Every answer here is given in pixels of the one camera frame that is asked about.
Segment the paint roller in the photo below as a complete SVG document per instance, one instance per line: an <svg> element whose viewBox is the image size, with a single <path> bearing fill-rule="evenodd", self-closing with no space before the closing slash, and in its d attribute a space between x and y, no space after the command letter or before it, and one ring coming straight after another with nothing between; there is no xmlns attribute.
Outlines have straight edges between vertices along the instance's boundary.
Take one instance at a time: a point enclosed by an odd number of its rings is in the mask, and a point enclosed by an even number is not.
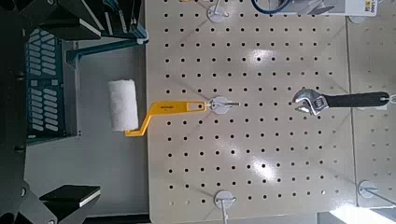
<svg viewBox="0 0 396 224"><path fill-rule="evenodd" d="M111 81L108 83L108 88L113 130L124 132L128 137L143 136L153 116L202 113L207 109L205 101L157 101L150 106L142 127L138 129L139 120L134 81Z"/></svg>

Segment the pegboard hook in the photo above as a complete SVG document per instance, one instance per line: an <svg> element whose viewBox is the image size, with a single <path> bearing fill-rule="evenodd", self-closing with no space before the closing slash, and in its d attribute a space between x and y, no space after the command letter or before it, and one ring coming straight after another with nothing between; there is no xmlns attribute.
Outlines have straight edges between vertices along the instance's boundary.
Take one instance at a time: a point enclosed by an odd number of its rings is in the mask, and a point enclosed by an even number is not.
<svg viewBox="0 0 396 224"><path fill-rule="evenodd" d="M222 22L226 17L230 16L230 14L228 14L225 9L220 6L220 2L221 0L218 0L215 5L207 10L207 17L215 23Z"/></svg>
<svg viewBox="0 0 396 224"><path fill-rule="evenodd" d="M215 196L215 204L217 208L222 210L224 224L227 224L228 221L227 209L229 209L235 201L236 198L231 194L230 191L222 190Z"/></svg>
<svg viewBox="0 0 396 224"><path fill-rule="evenodd" d="M378 188L376 185L368 180L361 181L358 185L359 195L365 199L370 199L373 197L379 198L385 202L391 203L392 205L396 206L396 202L391 201L384 196L378 194Z"/></svg>

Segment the yellow handle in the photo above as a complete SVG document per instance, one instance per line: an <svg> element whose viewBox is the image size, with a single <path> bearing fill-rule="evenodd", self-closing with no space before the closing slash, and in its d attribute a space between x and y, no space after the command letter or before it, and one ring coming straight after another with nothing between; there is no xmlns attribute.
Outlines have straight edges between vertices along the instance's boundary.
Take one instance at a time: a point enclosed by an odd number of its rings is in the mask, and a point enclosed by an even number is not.
<svg viewBox="0 0 396 224"><path fill-rule="evenodd" d="M198 105L198 109L190 109L191 105ZM158 101L149 108L148 114L143 121L142 128L138 131L125 131L125 136L136 137L145 135L146 129L152 116L181 115L188 113L206 112L204 101Z"/></svg>

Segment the pegboard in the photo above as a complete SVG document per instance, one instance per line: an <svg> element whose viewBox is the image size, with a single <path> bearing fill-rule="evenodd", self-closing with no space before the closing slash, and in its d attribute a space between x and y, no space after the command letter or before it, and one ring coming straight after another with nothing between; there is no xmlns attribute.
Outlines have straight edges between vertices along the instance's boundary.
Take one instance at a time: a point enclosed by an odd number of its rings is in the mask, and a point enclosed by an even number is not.
<svg viewBox="0 0 396 224"><path fill-rule="evenodd" d="M303 87L349 90L344 17L265 16L250 1L146 1L148 106L225 96L241 106L154 118L148 128L153 223L220 220L214 195L229 190L230 218L329 211L356 202L349 109L294 111Z"/></svg>
<svg viewBox="0 0 396 224"><path fill-rule="evenodd" d="M395 94L396 4L384 0L378 16L363 24L348 24L353 92L386 91ZM354 110L357 181L370 180L379 194L396 200L396 110ZM390 206L376 198L358 199L360 206Z"/></svg>

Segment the wrench jaw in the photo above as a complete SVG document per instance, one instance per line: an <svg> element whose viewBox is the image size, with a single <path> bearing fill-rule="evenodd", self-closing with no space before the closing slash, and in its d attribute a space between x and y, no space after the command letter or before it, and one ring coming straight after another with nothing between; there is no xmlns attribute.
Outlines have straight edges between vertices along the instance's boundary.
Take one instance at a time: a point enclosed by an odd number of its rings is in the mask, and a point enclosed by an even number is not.
<svg viewBox="0 0 396 224"><path fill-rule="evenodd" d="M298 91L293 97L293 102L295 104L303 102L303 104L297 106L295 110L313 116L329 108L326 98L322 94L309 89Z"/></svg>

